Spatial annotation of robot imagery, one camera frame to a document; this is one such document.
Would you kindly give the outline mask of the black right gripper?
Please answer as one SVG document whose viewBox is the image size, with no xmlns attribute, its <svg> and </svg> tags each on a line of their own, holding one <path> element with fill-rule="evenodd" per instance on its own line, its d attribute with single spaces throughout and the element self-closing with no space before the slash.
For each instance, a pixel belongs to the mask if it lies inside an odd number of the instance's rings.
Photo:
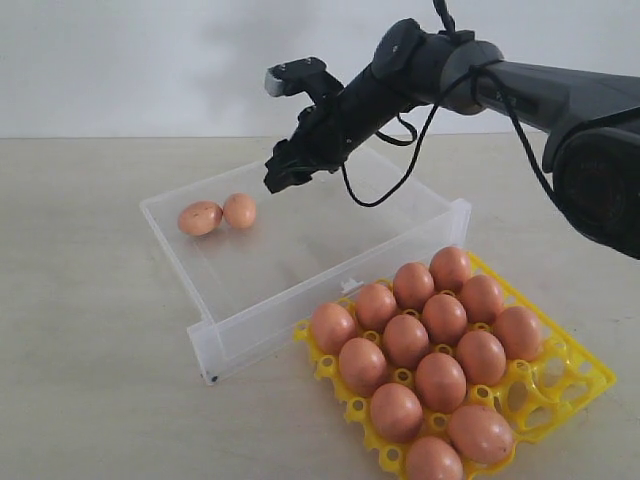
<svg viewBox="0 0 640 480">
<path fill-rule="evenodd" d="M 339 93 L 324 99 L 289 140 L 277 142 L 265 163 L 271 194 L 309 183 L 318 170 L 336 170 L 412 100 L 377 78 L 367 65 Z"/>
</svg>

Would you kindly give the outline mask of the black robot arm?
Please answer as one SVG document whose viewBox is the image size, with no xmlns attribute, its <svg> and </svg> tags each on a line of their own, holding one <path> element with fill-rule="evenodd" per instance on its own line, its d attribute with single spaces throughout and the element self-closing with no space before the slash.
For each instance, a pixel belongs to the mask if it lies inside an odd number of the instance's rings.
<svg viewBox="0 0 640 480">
<path fill-rule="evenodd" d="M 427 105 L 461 115 L 486 109 L 516 130 L 547 136 L 530 165 L 556 208 L 587 239 L 639 255 L 639 81 L 635 77 L 506 61 L 451 19 L 438 33 L 412 19 L 391 26 L 348 84 L 314 57 L 266 74 L 274 97 L 306 93 L 311 105 L 267 161 L 273 193 L 342 170 L 349 155 L 402 113 Z"/>
</svg>

